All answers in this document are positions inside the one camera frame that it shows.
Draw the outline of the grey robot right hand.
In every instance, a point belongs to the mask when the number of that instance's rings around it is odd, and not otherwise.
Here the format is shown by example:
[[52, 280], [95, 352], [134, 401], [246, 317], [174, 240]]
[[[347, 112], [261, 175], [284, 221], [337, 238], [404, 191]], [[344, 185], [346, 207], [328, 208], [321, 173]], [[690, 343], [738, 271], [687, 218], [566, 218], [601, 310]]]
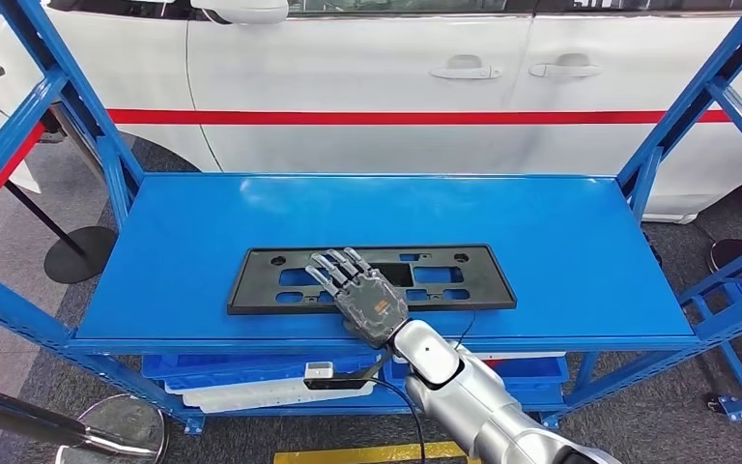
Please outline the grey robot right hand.
[[331, 296], [348, 331], [370, 347], [385, 347], [409, 320], [399, 290], [351, 247], [310, 255], [305, 271]]

